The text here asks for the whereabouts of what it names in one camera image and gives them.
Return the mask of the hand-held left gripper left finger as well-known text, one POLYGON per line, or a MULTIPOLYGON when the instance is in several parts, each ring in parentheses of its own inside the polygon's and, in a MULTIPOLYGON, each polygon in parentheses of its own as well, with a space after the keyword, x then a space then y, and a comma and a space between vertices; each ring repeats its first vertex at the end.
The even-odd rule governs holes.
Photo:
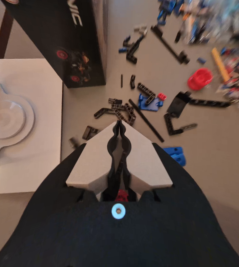
POLYGON ((113 152, 117 148, 119 121, 116 121, 87 141, 74 165, 66 184, 69 187, 93 191, 106 189, 111 195, 119 188, 113 152))

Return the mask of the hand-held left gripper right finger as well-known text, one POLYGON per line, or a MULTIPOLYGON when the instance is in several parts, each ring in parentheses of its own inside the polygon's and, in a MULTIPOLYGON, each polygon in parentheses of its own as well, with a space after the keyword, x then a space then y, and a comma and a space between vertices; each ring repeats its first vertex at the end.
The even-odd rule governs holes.
POLYGON ((122 121, 120 126, 122 148, 126 164, 124 183, 141 196, 145 191, 169 188, 173 182, 153 143, 122 121))

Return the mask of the black beam chassis assembly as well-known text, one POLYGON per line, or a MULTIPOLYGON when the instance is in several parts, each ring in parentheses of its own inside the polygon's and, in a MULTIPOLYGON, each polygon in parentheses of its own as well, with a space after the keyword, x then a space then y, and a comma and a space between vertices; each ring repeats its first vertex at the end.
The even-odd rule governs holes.
POLYGON ((113 187, 118 184, 118 178, 115 178, 116 170, 115 170, 115 159, 113 156, 113 152, 115 151, 118 143, 118 134, 120 131, 120 123, 119 121, 125 122, 130 126, 134 125, 136 120, 136 116, 134 114, 134 109, 131 108, 127 103, 123 104, 111 104, 111 108, 101 108, 97 112, 94 113, 94 118, 98 119, 104 114, 115 115, 117 117, 117 121, 112 126, 108 126, 104 129, 105 133, 101 133, 101 137, 98 138, 99 141, 104 143, 105 154, 107 154, 106 162, 110 161, 107 173, 107 186, 108 188, 113 187))

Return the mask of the red wheel hub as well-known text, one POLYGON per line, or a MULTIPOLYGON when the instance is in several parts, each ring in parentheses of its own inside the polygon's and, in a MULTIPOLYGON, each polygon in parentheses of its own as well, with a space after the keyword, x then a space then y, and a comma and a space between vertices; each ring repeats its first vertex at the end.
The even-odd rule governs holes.
POLYGON ((115 198, 115 202, 129 202, 128 197, 128 191, 124 189, 119 189, 118 194, 115 198))
POLYGON ((194 91, 199 91, 206 85, 210 84, 213 79, 213 74, 208 68, 200 68, 187 81, 187 85, 194 91))

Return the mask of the large clear bag of pins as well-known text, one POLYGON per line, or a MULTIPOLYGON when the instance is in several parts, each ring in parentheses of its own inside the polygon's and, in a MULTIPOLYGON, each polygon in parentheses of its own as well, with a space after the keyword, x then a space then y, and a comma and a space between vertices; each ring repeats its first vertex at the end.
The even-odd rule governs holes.
POLYGON ((199 45, 239 40, 239 0, 185 0, 180 16, 182 24, 175 43, 199 45))

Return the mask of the grey desk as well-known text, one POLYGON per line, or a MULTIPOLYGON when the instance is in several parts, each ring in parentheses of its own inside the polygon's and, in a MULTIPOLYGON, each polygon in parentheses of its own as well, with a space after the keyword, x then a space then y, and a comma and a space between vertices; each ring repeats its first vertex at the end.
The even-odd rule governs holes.
POLYGON ((108 1, 108 63, 107 84, 100 87, 67 89, 63 87, 63 120, 61 160, 73 149, 69 139, 81 136, 87 125, 103 129, 115 121, 115 116, 104 115, 94 119, 93 114, 107 106, 109 97, 124 101, 137 99, 138 90, 131 90, 130 77, 136 75, 135 82, 141 82, 154 92, 167 95, 163 108, 156 112, 144 112, 148 120, 165 139, 159 142, 139 115, 135 129, 156 142, 159 146, 182 146, 186 155, 186 171, 195 179, 208 198, 224 234, 239 254, 239 108, 238 105, 226 109, 193 107, 187 105, 179 119, 173 121, 180 127, 197 123, 196 129, 181 135, 168 136, 164 122, 164 112, 179 91, 188 90, 187 80, 201 67, 197 58, 206 59, 206 67, 214 75, 213 81, 202 91, 194 93, 194 98, 222 100, 216 93, 219 75, 211 56, 213 45, 184 46, 174 44, 181 19, 170 16, 163 28, 164 38, 177 52, 185 50, 189 55, 188 65, 179 65, 161 42, 148 30, 136 56, 136 66, 128 63, 125 55, 118 53, 123 39, 129 34, 134 37, 133 28, 155 24, 158 15, 157 1, 108 1))

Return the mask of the black curved shell panel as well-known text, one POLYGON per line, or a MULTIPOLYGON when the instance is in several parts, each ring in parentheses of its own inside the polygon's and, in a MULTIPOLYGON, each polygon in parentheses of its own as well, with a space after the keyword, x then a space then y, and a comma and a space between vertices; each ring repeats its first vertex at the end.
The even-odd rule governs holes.
POLYGON ((83 135, 82 135, 82 139, 88 141, 88 140, 90 140, 91 138, 93 138, 94 136, 96 136, 100 132, 101 132, 101 130, 93 128, 93 127, 88 125, 86 127, 83 135))

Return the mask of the dark thin liftarm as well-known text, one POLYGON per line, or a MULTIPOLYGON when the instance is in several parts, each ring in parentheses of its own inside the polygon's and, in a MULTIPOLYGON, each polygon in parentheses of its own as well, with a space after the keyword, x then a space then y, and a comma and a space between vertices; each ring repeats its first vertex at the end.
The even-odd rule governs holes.
POLYGON ((195 128, 197 128, 197 126, 198 126, 197 123, 192 123, 192 124, 189 124, 189 125, 185 125, 185 126, 180 127, 180 130, 182 130, 183 132, 185 132, 185 131, 188 131, 188 130, 195 129, 195 128))

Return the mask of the blue flat panel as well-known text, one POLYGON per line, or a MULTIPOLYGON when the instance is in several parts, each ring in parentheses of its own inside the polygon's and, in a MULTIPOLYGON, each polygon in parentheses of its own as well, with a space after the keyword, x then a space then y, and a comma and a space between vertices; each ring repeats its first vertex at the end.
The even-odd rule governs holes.
POLYGON ((146 110, 146 111, 153 111, 157 112, 159 108, 163 106, 164 101, 161 101, 158 97, 156 97, 150 104, 146 105, 146 97, 139 94, 138 99, 138 108, 140 110, 146 110))

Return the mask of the long black beam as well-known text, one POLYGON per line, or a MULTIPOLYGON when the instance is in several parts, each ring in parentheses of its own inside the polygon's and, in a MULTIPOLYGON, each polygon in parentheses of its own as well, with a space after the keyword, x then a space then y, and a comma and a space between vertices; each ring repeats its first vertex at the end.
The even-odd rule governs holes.
POLYGON ((202 107, 215 107, 215 108, 227 108, 231 105, 230 102, 203 100, 203 99, 191 99, 189 105, 202 106, 202 107))

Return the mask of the black axle connector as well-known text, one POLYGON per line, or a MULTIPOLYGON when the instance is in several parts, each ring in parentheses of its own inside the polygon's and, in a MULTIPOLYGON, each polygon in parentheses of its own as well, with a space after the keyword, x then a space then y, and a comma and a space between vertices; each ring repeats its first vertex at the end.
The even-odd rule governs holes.
POLYGON ((188 58, 185 51, 181 51, 178 55, 178 60, 181 64, 187 65, 190 62, 190 59, 188 58))

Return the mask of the long black axle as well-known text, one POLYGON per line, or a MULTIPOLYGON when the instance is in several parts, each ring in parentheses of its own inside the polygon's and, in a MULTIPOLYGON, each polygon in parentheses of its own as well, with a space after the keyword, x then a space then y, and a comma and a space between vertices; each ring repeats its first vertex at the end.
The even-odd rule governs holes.
POLYGON ((175 52, 175 50, 169 45, 169 43, 164 39, 163 35, 161 38, 157 35, 155 35, 155 36, 161 41, 161 43, 166 47, 166 49, 170 52, 170 54, 179 62, 179 60, 178 60, 179 54, 177 52, 175 52))

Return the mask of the yellow axle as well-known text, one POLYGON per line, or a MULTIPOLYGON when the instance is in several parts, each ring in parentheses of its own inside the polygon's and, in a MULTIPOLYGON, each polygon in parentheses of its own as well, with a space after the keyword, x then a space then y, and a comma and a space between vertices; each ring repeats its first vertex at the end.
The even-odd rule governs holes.
POLYGON ((212 58, 218 68, 218 71, 222 77, 222 80, 224 83, 228 82, 230 80, 230 75, 221 59, 221 56, 217 50, 216 47, 214 47, 211 51, 212 58))

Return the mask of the printed toy set box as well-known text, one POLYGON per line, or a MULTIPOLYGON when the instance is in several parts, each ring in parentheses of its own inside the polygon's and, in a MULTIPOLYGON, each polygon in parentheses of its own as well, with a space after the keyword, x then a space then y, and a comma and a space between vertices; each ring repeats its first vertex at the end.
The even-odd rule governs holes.
POLYGON ((67 88, 106 85, 108 1, 2 1, 67 88))

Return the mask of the pile of small loose pins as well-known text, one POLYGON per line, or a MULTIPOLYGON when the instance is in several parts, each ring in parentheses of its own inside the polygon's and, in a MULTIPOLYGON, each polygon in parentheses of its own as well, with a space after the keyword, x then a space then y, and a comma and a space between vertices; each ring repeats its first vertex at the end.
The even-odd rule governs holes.
POLYGON ((165 25, 167 16, 174 13, 179 16, 182 13, 184 0, 158 0, 160 2, 157 25, 165 25))

